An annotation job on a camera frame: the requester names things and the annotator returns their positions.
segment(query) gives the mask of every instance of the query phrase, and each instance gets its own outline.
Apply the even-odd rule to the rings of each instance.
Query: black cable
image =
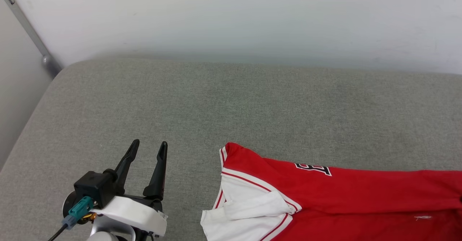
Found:
[[[67,228],[67,224],[62,225],[62,227],[54,234],[48,241],[55,240],[65,229]]]

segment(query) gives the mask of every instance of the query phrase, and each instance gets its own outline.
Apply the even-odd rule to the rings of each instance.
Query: gray wall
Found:
[[[0,169],[51,82],[42,56],[0,0]]]
[[[100,56],[462,74],[462,0],[16,0],[63,67]]]

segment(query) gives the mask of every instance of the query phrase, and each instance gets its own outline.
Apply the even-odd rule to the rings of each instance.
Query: gray sofa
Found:
[[[169,144],[163,240],[205,240],[219,148],[371,170],[462,169],[462,77],[305,67],[91,60],[55,78],[0,172],[0,240],[47,240],[73,183],[114,168],[140,195]],[[91,225],[57,240],[84,241]]]

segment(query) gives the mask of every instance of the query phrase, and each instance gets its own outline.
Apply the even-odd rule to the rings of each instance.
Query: red jersey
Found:
[[[209,240],[462,240],[460,171],[311,166],[233,143],[220,156],[221,190],[201,221]]]

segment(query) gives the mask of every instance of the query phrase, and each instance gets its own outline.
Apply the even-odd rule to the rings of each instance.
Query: black number patch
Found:
[[[299,169],[307,170],[307,171],[318,171],[318,172],[323,172],[325,175],[332,176],[330,173],[329,167],[325,166],[312,166],[312,165],[307,165],[307,164],[302,164],[302,163],[296,163],[295,166]]]

